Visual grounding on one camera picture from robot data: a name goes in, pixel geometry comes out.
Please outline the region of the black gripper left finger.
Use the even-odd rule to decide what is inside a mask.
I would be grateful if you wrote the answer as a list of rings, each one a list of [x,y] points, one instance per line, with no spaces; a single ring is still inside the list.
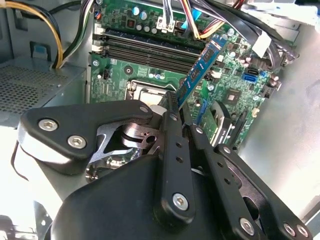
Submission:
[[[189,143],[176,95],[163,114],[139,100],[34,108],[24,113],[18,142],[56,172],[77,175],[90,162],[126,148],[142,131],[146,155],[76,190],[59,221],[192,221],[196,215]]]

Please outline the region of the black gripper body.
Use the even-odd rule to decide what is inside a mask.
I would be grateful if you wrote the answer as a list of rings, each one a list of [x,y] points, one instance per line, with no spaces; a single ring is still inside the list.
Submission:
[[[273,240],[266,201],[195,127],[167,136],[147,155],[72,193],[51,227],[53,240]]]

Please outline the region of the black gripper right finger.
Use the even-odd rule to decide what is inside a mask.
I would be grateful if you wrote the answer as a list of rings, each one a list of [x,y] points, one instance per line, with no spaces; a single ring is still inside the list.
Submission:
[[[224,240],[311,240],[307,226],[225,144],[212,147],[191,122],[189,106],[181,109],[195,149],[192,166],[201,166],[212,197],[214,215]]]

